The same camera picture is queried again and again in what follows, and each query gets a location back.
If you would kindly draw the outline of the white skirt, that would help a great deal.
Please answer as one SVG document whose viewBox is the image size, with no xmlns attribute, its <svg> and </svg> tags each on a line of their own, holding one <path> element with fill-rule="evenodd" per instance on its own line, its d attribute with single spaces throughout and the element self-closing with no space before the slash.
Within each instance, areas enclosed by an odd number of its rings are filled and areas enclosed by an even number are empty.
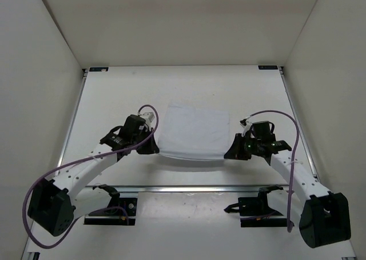
<svg viewBox="0 0 366 260">
<path fill-rule="evenodd" d="M 227 111 L 170 103 L 158 136 L 160 154 L 191 161 L 223 160 L 230 147 Z"/>
</svg>

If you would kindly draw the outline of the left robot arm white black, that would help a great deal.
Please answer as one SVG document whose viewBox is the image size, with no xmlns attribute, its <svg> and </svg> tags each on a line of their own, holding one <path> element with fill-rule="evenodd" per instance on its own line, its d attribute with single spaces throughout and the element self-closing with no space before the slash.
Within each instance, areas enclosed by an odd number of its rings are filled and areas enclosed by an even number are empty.
<svg viewBox="0 0 366 260">
<path fill-rule="evenodd" d="M 27 216 L 58 237 L 81 216 L 100 209 L 106 213 L 117 211 L 120 199 L 116 189 L 105 184 L 85 188 L 132 151 L 157 154 L 154 132 L 158 123 L 156 112 L 131 114 L 122 126 L 112 128 L 101 138 L 86 158 L 64 165 L 50 180 L 37 180 L 25 199 Z"/>
</svg>

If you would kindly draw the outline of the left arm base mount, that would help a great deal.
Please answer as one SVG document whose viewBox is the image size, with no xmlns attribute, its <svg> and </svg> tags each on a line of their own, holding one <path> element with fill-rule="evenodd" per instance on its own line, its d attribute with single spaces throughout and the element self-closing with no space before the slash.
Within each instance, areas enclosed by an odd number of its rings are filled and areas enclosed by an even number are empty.
<svg viewBox="0 0 366 260">
<path fill-rule="evenodd" d="M 94 185 L 92 189 L 108 193 L 110 201 L 104 209 L 86 215 L 84 225 L 134 226 L 136 224 L 137 196 L 122 196 L 115 187 L 104 184 Z"/>
</svg>

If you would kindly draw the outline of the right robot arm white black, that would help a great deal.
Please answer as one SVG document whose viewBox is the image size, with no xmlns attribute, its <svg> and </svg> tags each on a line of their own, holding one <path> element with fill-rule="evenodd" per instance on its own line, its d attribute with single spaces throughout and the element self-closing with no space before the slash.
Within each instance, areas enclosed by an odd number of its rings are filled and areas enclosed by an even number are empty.
<svg viewBox="0 0 366 260">
<path fill-rule="evenodd" d="M 238 213 L 242 227 L 297 227 L 311 248 L 330 245 L 351 238 L 348 200 L 323 186 L 292 154 L 294 148 L 279 141 L 272 122 L 241 122 L 243 133 L 237 133 L 225 159 L 248 161 L 263 158 L 278 172 L 289 187 L 261 187 L 256 197 L 239 197 L 225 208 Z"/>
</svg>

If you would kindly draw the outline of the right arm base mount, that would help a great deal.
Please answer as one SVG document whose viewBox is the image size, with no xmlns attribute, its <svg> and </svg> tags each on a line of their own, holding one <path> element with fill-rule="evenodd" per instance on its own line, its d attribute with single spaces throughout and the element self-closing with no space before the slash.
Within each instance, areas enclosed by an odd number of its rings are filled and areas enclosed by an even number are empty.
<svg viewBox="0 0 366 260">
<path fill-rule="evenodd" d="M 271 209 L 268 194 L 284 191 L 279 185 L 265 186 L 258 190 L 256 197 L 239 197 L 237 203 L 228 205 L 224 211 L 228 214 L 239 213 L 241 227 L 287 227 L 287 219 Z"/>
</svg>

